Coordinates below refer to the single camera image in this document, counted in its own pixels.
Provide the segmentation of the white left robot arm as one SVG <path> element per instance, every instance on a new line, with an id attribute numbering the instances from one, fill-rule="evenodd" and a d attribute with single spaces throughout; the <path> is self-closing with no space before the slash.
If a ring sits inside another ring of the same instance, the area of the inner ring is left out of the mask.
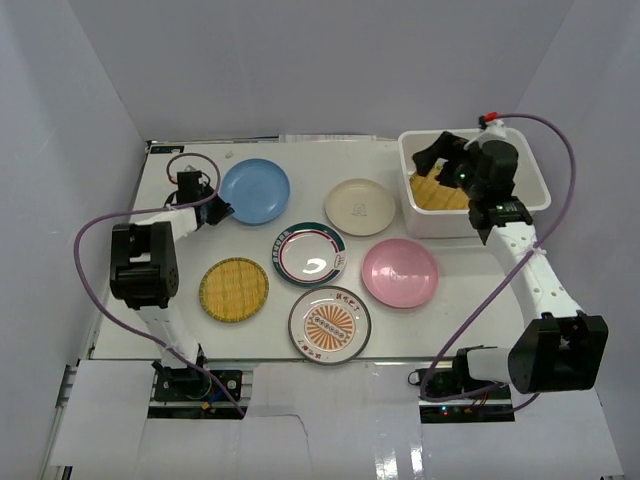
<path id="1" fill-rule="evenodd" d="M 161 381 L 199 399 L 211 387 L 204 353 L 171 302 L 179 288 L 175 244 L 203 225 L 216 225 L 233 212 L 198 170 L 177 174 L 169 210 L 138 223 L 121 223 L 111 234 L 110 288 L 145 323 L 160 350 L 152 363 Z"/>

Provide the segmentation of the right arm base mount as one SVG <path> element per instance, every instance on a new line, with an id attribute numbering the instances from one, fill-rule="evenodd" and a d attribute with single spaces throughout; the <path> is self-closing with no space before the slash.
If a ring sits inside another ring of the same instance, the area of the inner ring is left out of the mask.
<path id="1" fill-rule="evenodd" d="M 513 402 L 508 387 L 469 395 L 452 368 L 439 369 L 428 381 L 426 393 L 433 398 L 464 394 L 444 402 L 419 401 L 422 425 L 514 422 Z"/>

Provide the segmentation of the green rimmed white plate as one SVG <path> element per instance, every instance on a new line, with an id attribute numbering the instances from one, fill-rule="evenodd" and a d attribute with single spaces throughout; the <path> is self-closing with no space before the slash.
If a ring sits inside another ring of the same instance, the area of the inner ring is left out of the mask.
<path id="1" fill-rule="evenodd" d="M 338 278 L 347 263 L 347 246 L 333 228 L 301 222 L 285 228 L 274 240 L 271 262 L 290 284 L 313 288 Z"/>

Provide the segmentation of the blue round plate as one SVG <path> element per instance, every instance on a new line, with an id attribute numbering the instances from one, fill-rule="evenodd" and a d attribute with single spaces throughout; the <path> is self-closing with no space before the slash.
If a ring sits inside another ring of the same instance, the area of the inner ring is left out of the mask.
<path id="1" fill-rule="evenodd" d="M 291 194 L 289 177 L 275 162 L 263 158 L 243 160 L 229 169 L 220 196 L 234 209 L 233 218 L 247 225 L 262 225 L 279 217 Z"/>

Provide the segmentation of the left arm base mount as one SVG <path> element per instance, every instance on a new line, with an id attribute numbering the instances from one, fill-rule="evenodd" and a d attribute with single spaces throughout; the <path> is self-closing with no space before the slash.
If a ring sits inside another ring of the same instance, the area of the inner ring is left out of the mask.
<path id="1" fill-rule="evenodd" d="M 229 401 L 221 388 L 199 372 L 187 370 L 156 373 L 147 417 L 165 420 L 242 420 L 247 411 L 243 400 L 241 370 L 211 370 L 240 405 L 242 412 Z"/>

